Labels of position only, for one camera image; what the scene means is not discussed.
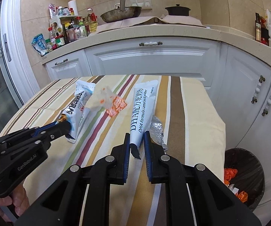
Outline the person's left hand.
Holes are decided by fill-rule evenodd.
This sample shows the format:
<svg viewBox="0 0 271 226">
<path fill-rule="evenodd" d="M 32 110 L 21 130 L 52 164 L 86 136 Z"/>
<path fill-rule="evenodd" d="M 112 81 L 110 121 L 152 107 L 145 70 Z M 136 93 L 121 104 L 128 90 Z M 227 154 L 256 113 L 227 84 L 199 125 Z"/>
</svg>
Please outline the person's left hand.
<svg viewBox="0 0 271 226">
<path fill-rule="evenodd" d="M 0 216 L 5 222 L 11 222 L 11 219 L 5 215 L 1 207 L 14 205 L 15 213 L 21 216 L 30 206 L 26 190 L 22 183 L 20 183 L 12 192 L 11 196 L 0 198 Z"/>
</svg>

